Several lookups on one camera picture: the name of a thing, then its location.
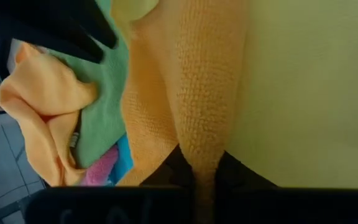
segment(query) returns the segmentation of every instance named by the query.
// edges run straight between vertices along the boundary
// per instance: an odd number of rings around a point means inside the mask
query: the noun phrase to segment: orange fabric
[[[123,21],[114,11],[112,16]],[[122,97],[137,185],[180,144],[193,167],[200,203],[231,130],[246,34],[244,0],[163,1],[131,27],[129,76]]]
[[[51,186],[73,185],[85,170],[76,168],[69,142],[79,110],[95,100],[96,88],[27,43],[16,62],[0,86],[0,105],[19,123],[34,170]]]

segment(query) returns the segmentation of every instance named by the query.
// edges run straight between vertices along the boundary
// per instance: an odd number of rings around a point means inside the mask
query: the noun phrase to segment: yellow fabric
[[[250,0],[228,151],[282,187],[358,188],[358,1]]]
[[[120,11],[117,1],[125,0],[112,1],[112,9]],[[134,35],[127,40],[122,114],[134,168],[119,185],[140,184],[179,143],[193,167],[199,202],[211,200],[241,71],[244,3],[161,0],[143,18],[125,24]]]
[[[13,73],[0,86],[1,107],[19,123],[27,158],[51,186],[82,179],[69,142],[79,110],[96,98],[93,84],[79,82],[55,57],[24,43]]]
[[[117,0],[111,1],[111,15],[128,45],[131,35],[130,22],[141,19],[158,4],[158,0]]]

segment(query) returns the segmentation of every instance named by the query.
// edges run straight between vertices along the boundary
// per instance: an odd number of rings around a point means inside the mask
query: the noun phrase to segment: hanging towel
[[[69,150],[79,110],[96,98],[92,83],[79,82],[55,57],[27,43],[14,72],[0,86],[0,105],[21,127],[30,165],[51,186],[73,185],[85,173]]]
[[[119,151],[118,160],[109,174],[109,183],[111,185],[116,185],[134,166],[126,134],[118,139],[117,145]]]
[[[358,189],[358,1],[249,7],[228,152],[281,187]]]
[[[125,0],[113,0],[111,14],[123,21],[119,1]],[[160,1],[141,19],[125,21],[131,35],[122,113],[134,168],[119,184],[140,184],[179,143],[195,174],[197,214],[211,219],[214,173],[242,66],[245,3]]]
[[[96,41],[104,52],[104,59],[100,64],[50,50],[52,55],[60,58],[74,71],[77,79],[95,82],[98,86],[99,98],[81,112],[80,138],[73,152],[77,163],[83,168],[100,159],[126,132],[120,100],[127,74],[128,50],[109,16],[110,1],[96,2],[119,37],[117,48],[109,49]]]
[[[118,149],[113,145],[99,160],[86,170],[85,178],[82,182],[84,186],[104,186],[109,174],[117,162]]]

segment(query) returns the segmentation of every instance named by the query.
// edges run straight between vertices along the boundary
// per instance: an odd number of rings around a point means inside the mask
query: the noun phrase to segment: folded towel
[[[55,57],[23,43],[14,72],[0,86],[1,107],[19,123],[30,165],[51,186],[73,185],[76,168],[69,143],[79,110],[96,98],[94,84],[79,82]]]
[[[120,1],[111,13],[131,28],[122,113],[134,168],[119,184],[140,184],[179,143],[195,174],[197,214],[210,220],[214,173],[234,116],[246,1],[160,1],[136,21],[116,14],[136,8],[120,9]]]
[[[96,2],[120,38],[109,16],[110,1]],[[97,161],[125,134],[120,100],[127,74],[128,50],[122,40],[115,49],[97,43],[104,52],[100,64],[50,50],[51,54],[62,59],[74,71],[80,81],[95,82],[98,85],[99,98],[81,112],[80,138],[73,152],[77,163],[84,168]]]
[[[118,159],[117,145],[113,145],[99,160],[86,170],[84,186],[104,186]]]
[[[117,146],[119,151],[118,160],[109,174],[109,183],[111,185],[116,185],[134,166],[126,134],[118,139]]]
[[[249,7],[227,151],[282,187],[358,188],[358,1]]]

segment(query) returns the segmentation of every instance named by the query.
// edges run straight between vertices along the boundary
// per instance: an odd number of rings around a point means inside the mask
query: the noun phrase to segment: gray floor
[[[7,114],[0,115],[0,208],[43,188],[40,178],[27,162],[18,123]],[[3,222],[24,223],[19,212],[6,217]]]

